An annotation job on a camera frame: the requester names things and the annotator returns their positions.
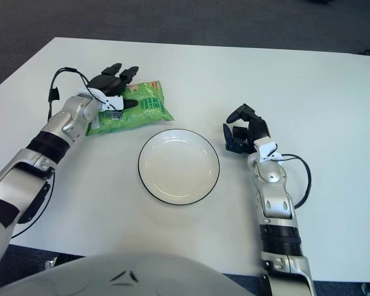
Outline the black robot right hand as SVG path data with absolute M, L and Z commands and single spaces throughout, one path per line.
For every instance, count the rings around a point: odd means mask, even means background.
M 248 127 L 233 126 L 231 129 L 228 124 L 242 120 L 248 123 Z M 270 137 L 268 125 L 258 116 L 254 109 L 247 104 L 242 104 L 226 119 L 223 124 L 223 133 L 226 141 L 227 151 L 237 154 L 252 154 L 257 150 L 254 141 L 264 137 Z

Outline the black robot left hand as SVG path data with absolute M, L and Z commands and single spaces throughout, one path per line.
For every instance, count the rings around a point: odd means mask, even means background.
M 121 112 L 138 105 L 137 100 L 124 99 L 123 93 L 139 67 L 133 66 L 120 73 L 121 66 L 121 63 L 116 63 L 107 67 L 87 84 L 89 92 L 102 102 L 102 110 Z

